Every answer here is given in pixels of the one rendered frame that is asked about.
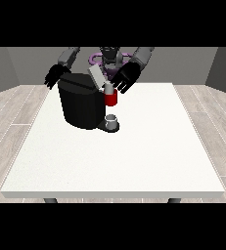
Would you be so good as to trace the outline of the small grey cup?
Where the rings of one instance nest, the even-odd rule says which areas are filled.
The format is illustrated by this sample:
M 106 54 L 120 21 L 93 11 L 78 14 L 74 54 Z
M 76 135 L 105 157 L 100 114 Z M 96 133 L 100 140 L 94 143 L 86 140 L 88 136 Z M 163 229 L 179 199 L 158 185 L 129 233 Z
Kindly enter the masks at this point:
M 112 129 L 116 128 L 116 126 L 117 126 L 117 118 L 116 118 L 116 116 L 114 114 L 108 114 L 105 117 L 105 120 L 106 120 L 106 127 L 109 130 L 112 130 Z

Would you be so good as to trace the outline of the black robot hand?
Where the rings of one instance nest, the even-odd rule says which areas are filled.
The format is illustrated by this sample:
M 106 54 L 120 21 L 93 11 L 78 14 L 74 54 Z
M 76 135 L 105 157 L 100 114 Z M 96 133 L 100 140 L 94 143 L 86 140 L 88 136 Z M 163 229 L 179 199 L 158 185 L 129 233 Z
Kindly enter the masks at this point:
M 60 77 L 69 72 L 69 69 L 61 64 L 54 64 L 50 69 L 47 75 L 45 76 L 44 84 L 52 89 L 54 85 L 60 80 Z
M 140 65 L 136 62 L 128 62 L 115 74 L 111 83 L 121 94 L 125 94 L 140 74 Z

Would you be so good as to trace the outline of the red pod holder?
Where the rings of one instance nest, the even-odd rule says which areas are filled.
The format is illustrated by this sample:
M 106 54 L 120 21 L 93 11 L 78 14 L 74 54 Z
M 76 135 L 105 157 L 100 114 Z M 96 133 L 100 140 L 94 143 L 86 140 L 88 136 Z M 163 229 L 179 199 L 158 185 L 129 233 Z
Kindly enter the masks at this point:
M 117 104 L 117 89 L 113 90 L 112 95 L 104 94 L 104 98 L 105 98 L 105 105 L 107 106 L 116 105 Z

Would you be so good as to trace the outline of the black coffee machine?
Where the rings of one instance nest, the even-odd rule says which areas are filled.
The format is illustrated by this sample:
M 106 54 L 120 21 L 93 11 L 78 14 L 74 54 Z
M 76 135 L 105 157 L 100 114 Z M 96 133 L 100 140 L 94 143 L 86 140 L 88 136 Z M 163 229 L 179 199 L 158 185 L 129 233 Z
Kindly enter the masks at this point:
M 118 122 L 109 128 L 105 95 L 89 74 L 66 72 L 60 77 L 58 89 L 67 123 L 85 130 L 101 129 L 108 133 L 119 130 Z

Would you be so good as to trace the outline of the pale grey machine lid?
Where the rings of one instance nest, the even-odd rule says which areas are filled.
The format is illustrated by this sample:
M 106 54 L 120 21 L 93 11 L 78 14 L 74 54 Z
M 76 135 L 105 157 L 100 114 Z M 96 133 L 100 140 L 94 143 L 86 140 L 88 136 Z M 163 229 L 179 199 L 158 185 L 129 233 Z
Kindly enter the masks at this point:
M 92 77 L 94 84 L 98 89 L 101 89 L 106 82 L 106 79 L 97 64 L 94 64 L 88 68 L 88 73 Z

